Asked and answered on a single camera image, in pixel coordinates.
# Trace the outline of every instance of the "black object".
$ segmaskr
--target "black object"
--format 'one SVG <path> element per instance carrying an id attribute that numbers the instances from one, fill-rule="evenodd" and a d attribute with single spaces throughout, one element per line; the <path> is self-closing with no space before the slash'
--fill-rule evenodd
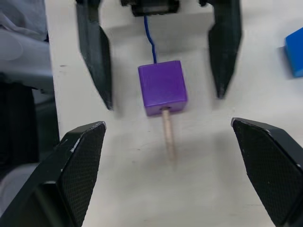
<path id="1" fill-rule="evenodd" d="M 100 0 L 77 0 L 80 50 L 106 107 L 113 109 L 109 40 L 99 26 Z"/>
<path id="2" fill-rule="evenodd" d="M 247 175 L 271 220 L 279 227 L 303 226 L 303 149 L 284 130 L 235 118 Z"/>
<path id="3" fill-rule="evenodd" d="M 177 13 L 179 0 L 121 0 L 122 6 L 132 6 L 132 12 L 135 17 Z"/>
<path id="4" fill-rule="evenodd" d="M 208 33 L 217 97 L 223 98 L 234 73 L 242 37 L 240 0 L 211 0 L 215 24 Z"/>
<path id="5" fill-rule="evenodd" d="M 39 161 L 32 88 L 0 83 L 0 179 L 16 166 Z"/>
<path id="6" fill-rule="evenodd" d="M 3 227 L 81 227 L 97 179 L 103 122 L 68 132 L 0 218 Z"/>
<path id="7" fill-rule="evenodd" d="M 200 0 L 214 7 L 215 24 L 208 34 L 211 69 L 217 97 L 223 98 L 234 73 L 242 37 L 240 0 Z M 121 0 L 122 6 L 130 4 L 134 16 L 176 13 L 178 0 Z"/>

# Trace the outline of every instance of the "blue block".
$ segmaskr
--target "blue block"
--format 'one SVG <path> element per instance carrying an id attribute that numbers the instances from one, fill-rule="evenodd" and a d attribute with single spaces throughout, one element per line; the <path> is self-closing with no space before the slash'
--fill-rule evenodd
<path id="1" fill-rule="evenodd" d="M 294 77 L 303 77 L 303 28 L 286 37 L 285 48 Z"/>

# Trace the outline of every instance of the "blue wire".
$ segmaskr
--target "blue wire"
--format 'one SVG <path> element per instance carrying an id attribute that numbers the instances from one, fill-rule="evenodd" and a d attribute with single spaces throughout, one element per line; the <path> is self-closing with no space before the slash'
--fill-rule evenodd
<path id="1" fill-rule="evenodd" d="M 156 64 L 157 63 L 156 48 L 155 48 L 155 43 L 153 42 L 153 40 L 151 38 L 150 31 L 148 29 L 147 16 L 144 16 L 144 26 L 145 26 L 145 32 L 146 32 L 146 36 L 148 38 L 148 41 L 150 41 L 150 43 L 151 43 L 153 63 Z"/>

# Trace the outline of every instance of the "white tabletop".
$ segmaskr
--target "white tabletop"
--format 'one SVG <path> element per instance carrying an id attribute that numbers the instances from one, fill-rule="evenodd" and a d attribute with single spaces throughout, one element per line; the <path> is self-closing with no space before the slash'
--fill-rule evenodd
<path id="1" fill-rule="evenodd" d="M 212 7 L 182 0 L 179 14 L 153 16 L 159 61 L 181 60 L 188 91 L 172 116 L 178 151 L 167 162 L 162 120 L 145 115 L 137 67 L 152 63 L 143 18 L 104 0 L 111 42 L 114 112 L 106 110 L 78 48 L 73 0 L 46 0 L 60 136 L 95 121 L 107 132 L 84 227 L 274 226 L 250 184 L 234 116 L 281 127 L 303 145 L 303 79 L 293 79 L 284 38 L 303 27 L 302 0 L 243 0 L 244 36 L 225 100 L 216 100 L 208 59 Z"/>

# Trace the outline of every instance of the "purple block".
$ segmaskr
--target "purple block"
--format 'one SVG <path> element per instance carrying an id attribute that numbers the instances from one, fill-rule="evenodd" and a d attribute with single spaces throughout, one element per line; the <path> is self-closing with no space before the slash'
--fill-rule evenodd
<path id="1" fill-rule="evenodd" d="M 171 112 L 185 107 L 187 93 L 180 61 L 143 65 L 138 69 L 148 116 L 161 114 L 164 107 L 169 107 Z"/>

